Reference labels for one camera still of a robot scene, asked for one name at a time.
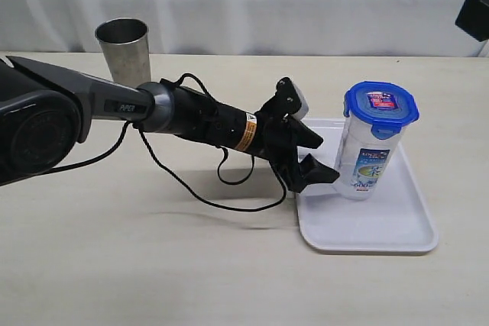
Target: table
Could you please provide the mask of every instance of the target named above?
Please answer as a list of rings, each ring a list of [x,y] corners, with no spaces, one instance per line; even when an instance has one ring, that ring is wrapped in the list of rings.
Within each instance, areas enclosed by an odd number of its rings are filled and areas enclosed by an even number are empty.
[[[16,54],[109,77],[101,54]],[[218,100],[249,111],[290,76],[310,117],[341,117],[343,94],[362,80],[404,86],[421,118],[403,145],[438,248],[424,257],[318,254],[300,236],[291,199],[257,214],[207,207],[156,167],[131,129],[101,163],[0,188],[0,324],[487,324],[489,61],[152,55],[151,66],[156,80],[195,73]],[[67,161],[106,150],[120,128],[97,121]],[[229,188],[215,175],[219,150],[149,139],[208,199],[251,207],[280,195],[263,162]],[[227,167],[238,178],[249,157],[232,153]]]

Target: white tray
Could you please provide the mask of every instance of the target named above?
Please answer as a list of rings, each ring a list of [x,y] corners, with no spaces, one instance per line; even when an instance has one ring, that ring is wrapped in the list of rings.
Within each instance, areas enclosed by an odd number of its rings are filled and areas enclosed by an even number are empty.
[[[303,122],[325,140],[311,153],[332,166],[344,121]],[[300,149],[300,158],[307,153]],[[296,200],[300,232],[309,245],[320,251],[419,255],[428,253],[438,243],[438,234],[401,145],[369,199],[344,199],[331,185],[319,184],[306,188]]]

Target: stainless steel cup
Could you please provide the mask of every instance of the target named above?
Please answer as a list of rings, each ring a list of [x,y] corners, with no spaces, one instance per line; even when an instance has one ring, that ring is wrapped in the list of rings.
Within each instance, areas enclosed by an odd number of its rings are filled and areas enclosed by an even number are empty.
[[[114,82],[137,87],[151,81],[148,31],[134,18],[116,18],[97,27],[95,36]]]

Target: plastic container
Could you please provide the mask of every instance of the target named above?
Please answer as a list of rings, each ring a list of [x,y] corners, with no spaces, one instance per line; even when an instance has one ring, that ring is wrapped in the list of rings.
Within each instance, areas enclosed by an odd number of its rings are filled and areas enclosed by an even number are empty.
[[[361,82],[345,94],[345,126],[335,161],[335,190],[364,200],[375,190],[406,127],[419,118],[414,98],[386,82]]]

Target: blue plastic lid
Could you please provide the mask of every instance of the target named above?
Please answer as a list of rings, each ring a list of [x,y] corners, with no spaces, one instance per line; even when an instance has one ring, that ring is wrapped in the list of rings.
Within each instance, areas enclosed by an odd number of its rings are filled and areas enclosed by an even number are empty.
[[[388,139],[419,118],[414,97],[405,89],[386,82],[360,82],[345,94],[345,111],[372,125],[377,139]]]

